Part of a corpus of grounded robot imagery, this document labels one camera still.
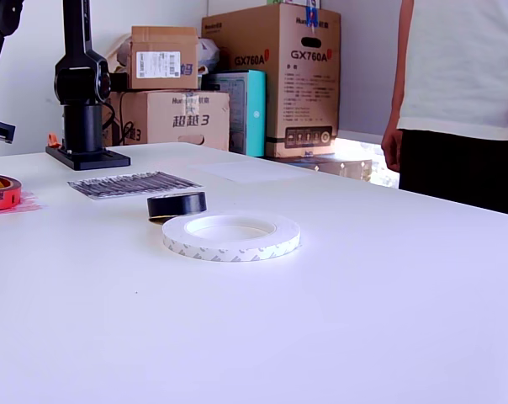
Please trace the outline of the person right hand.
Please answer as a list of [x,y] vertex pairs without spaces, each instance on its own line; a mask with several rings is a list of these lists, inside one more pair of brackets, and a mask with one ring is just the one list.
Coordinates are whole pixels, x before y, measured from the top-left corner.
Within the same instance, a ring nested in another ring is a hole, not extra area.
[[400,150],[403,132],[395,126],[389,125],[384,132],[381,147],[384,152],[386,166],[389,170],[400,171]]

